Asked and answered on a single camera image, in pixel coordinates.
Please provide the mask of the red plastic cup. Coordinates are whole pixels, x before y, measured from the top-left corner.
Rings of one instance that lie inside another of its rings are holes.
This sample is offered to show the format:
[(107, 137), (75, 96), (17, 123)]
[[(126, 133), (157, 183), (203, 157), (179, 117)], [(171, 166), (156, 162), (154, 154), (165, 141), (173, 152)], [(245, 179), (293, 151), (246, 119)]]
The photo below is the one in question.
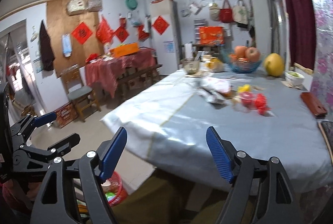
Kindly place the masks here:
[(241, 92), (239, 94), (241, 104), (251, 110), (255, 110), (256, 94), (252, 92)]

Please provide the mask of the red cardboard box on floor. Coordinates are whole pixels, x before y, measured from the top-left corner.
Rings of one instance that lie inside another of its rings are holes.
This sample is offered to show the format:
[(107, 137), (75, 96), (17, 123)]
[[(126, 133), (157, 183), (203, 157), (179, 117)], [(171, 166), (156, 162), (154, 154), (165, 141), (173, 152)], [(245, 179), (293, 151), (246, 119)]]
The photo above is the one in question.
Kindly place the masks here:
[(55, 124), (58, 128), (63, 128), (78, 118), (78, 113), (71, 102), (68, 102), (64, 106), (56, 109), (54, 112), (56, 113)]

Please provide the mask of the red plastic mesh basket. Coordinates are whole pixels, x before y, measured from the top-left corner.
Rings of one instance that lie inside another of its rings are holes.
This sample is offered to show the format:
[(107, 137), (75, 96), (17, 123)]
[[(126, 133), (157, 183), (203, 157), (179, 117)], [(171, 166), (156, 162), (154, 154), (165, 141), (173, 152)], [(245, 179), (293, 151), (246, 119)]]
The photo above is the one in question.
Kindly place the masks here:
[(102, 189), (110, 207), (119, 205), (128, 197), (122, 178), (116, 171), (102, 184)]

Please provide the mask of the dark wooden bench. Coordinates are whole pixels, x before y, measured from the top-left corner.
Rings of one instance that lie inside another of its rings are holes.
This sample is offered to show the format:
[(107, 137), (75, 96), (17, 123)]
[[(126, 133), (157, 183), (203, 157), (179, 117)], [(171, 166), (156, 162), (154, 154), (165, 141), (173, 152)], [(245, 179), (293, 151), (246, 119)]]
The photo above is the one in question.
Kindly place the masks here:
[(162, 67), (162, 64), (156, 64), (148, 68), (129, 68), (125, 69), (125, 73), (117, 78), (117, 91), (120, 94), (122, 102), (128, 99), (128, 93), (135, 86), (135, 82), (138, 81), (139, 85), (147, 87), (147, 84), (151, 85), (161, 80), (158, 70)]

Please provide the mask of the blue glass fruit bowl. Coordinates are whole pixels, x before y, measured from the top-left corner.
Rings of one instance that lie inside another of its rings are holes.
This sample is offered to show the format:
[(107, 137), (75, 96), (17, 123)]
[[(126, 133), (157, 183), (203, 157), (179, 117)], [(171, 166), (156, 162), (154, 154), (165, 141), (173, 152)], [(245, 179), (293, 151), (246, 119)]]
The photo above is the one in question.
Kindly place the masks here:
[(238, 74), (250, 74), (255, 72), (260, 65), (262, 64), (262, 61), (259, 60), (257, 62), (245, 62), (245, 61), (233, 61), (230, 58), (230, 52), (228, 50), (222, 49), (220, 52), (220, 55), (222, 56), (222, 60), (224, 63), (226, 63), (230, 69)]

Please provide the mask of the glass bowl with spoon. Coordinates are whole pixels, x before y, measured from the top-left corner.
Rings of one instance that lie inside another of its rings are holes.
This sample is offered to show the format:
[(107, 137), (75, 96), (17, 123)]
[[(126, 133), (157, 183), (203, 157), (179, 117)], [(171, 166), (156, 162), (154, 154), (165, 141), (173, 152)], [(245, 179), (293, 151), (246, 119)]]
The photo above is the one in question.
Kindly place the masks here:
[(181, 60), (181, 63), (187, 75), (194, 75), (200, 68), (200, 54), (198, 53), (195, 58), (184, 58)]

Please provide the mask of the small white bowl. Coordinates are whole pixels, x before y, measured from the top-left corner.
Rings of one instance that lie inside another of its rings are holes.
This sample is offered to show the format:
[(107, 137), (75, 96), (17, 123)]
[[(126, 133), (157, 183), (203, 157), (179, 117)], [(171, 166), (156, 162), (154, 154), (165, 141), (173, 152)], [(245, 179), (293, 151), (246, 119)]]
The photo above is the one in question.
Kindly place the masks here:
[(297, 73), (297, 72), (294, 72), (294, 71), (286, 71), (285, 72), (285, 79), (286, 81), (294, 86), (294, 87), (298, 87), (298, 86), (301, 86), (304, 82), (304, 76)]

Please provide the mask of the yellow pomelo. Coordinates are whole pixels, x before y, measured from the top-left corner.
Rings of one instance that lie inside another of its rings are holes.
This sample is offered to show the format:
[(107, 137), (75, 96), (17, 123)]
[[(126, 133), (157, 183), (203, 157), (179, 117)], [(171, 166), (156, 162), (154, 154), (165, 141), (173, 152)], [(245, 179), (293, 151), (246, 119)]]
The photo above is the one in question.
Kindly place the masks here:
[(279, 54), (271, 53), (265, 58), (263, 68), (269, 76), (277, 78), (283, 74), (285, 70), (285, 63)]

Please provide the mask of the orange gift box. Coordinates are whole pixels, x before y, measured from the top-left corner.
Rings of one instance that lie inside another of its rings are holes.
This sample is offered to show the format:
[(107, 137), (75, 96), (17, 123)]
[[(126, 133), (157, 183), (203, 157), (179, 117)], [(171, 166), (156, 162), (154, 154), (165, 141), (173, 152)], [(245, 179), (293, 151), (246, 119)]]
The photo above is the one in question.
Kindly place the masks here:
[(138, 43), (122, 44), (116, 48), (110, 50), (111, 56), (114, 58), (119, 58), (139, 51)]

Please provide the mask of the floral pink curtain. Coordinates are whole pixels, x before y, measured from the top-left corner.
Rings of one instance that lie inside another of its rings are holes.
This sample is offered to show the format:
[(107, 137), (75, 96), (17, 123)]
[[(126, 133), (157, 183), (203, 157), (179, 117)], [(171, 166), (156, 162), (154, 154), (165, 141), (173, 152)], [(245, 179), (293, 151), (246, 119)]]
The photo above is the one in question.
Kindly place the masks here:
[(332, 0), (312, 0), (316, 21), (316, 56), (311, 92), (332, 119)]

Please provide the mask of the red patterned gift box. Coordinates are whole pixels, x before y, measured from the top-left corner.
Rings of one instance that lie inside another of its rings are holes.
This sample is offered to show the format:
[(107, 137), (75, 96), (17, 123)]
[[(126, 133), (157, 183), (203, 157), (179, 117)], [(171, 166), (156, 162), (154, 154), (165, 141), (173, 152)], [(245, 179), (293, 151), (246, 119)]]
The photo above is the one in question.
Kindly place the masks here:
[(224, 30), (221, 26), (199, 27), (200, 44), (224, 44)]

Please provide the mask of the red tote bag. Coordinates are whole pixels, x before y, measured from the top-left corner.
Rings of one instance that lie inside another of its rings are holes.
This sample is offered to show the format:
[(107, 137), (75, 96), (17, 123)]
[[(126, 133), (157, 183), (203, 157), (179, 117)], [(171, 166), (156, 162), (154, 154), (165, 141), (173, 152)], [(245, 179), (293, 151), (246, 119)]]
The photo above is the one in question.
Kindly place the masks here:
[(220, 9), (220, 21), (225, 24), (234, 22), (232, 7), (229, 0), (223, 1), (222, 8)]

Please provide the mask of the beige tote bag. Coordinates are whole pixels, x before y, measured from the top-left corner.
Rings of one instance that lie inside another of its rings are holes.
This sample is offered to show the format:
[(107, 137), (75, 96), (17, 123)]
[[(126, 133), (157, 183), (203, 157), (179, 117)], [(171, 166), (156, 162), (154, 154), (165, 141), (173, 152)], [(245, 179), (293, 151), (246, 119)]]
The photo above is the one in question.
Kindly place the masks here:
[(248, 12), (244, 0), (237, 0), (232, 8), (232, 17), (238, 27), (248, 28)]

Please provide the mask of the straw tote bag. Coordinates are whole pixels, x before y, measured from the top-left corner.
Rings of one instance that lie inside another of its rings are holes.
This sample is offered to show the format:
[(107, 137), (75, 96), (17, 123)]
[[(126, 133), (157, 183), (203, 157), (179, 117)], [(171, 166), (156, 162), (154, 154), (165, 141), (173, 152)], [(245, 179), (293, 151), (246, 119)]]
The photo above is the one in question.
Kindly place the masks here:
[(209, 18), (212, 21), (220, 21), (220, 7), (217, 3), (211, 3), (209, 5)]

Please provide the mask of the dark red curtain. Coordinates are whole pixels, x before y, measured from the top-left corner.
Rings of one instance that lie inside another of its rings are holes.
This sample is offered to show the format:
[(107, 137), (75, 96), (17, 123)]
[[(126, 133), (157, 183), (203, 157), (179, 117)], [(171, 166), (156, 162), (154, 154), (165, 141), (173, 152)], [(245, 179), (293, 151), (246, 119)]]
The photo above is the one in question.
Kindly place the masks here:
[(312, 0), (285, 0), (289, 20), (291, 64), (313, 69), (316, 54), (316, 22)]

